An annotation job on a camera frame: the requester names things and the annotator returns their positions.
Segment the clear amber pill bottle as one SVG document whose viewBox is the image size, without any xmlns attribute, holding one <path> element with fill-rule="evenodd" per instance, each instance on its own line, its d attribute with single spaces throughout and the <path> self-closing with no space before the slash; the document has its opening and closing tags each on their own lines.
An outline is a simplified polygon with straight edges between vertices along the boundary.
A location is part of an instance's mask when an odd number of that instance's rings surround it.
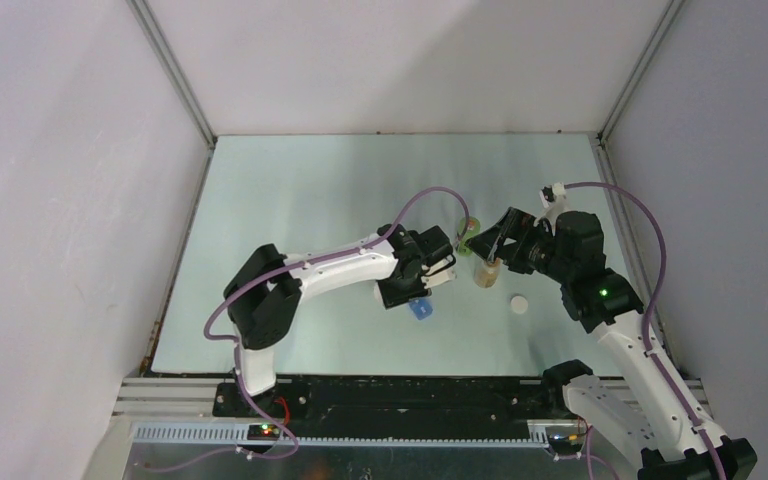
<svg viewBox="0 0 768 480">
<path fill-rule="evenodd" d="M 502 267 L 500 259 L 493 262 L 480 260 L 474 269 L 473 281 L 480 288 L 491 288 L 497 282 Z"/>
</svg>

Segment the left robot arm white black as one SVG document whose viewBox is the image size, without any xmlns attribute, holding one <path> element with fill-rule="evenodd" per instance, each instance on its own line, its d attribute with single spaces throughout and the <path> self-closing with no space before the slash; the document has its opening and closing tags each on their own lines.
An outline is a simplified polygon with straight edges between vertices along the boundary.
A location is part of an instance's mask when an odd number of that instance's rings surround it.
<svg viewBox="0 0 768 480">
<path fill-rule="evenodd" d="M 428 297 L 433 287 L 453 280 L 455 264 L 453 245 L 438 226 L 418 232 L 386 224 L 319 254 L 283 254 L 273 244 L 257 248 L 223 293 L 238 344 L 234 357 L 243 381 L 238 404 L 257 417 L 274 408 L 274 350 L 303 302 L 371 282 L 379 303 L 391 309 Z"/>
</svg>

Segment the blue pill organizer box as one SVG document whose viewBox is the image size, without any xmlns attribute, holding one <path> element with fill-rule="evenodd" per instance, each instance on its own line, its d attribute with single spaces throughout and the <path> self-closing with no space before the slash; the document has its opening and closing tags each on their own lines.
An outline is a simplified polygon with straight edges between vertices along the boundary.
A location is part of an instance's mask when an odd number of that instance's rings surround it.
<svg viewBox="0 0 768 480">
<path fill-rule="evenodd" d="M 428 297 L 411 300 L 408 308 L 418 321 L 426 320 L 433 315 L 433 306 Z"/>
</svg>

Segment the white bottle cap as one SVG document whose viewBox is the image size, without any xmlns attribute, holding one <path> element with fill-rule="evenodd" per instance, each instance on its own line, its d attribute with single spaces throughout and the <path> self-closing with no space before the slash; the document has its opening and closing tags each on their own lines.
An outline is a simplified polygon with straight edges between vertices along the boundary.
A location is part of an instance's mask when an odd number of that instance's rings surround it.
<svg viewBox="0 0 768 480">
<path fill-rule="evenodd" d="M 510 298 L 510 309 L 516 315 L 524 315 L 529 309 L 529 302 L 522 295 L 514 295 Z"/>
</svg>

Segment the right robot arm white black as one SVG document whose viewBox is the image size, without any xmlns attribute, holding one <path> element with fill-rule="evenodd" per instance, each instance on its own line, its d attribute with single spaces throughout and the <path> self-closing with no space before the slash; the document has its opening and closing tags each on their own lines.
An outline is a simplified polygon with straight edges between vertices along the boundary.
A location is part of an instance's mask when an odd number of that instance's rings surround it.
<svg viewBox="0 0 768 480">
<path fill-rule="evenodd" d="M 606 265 L 598 217 L 567 211 L 551 219 L 509 208 L 466 242 L 483 260 L 509 271 L 540 273 L 560 286 L 563 306 L 608 353 L 638 406 L 604 388 L 580 361 L 543 374 L 545 411 L 586 420 L 637 470 L 640 479 L 746 479 L 757 454 L 732 439 L 705 411 L 659 346 L 643 303 L 628 280 Z"/>
</svg>

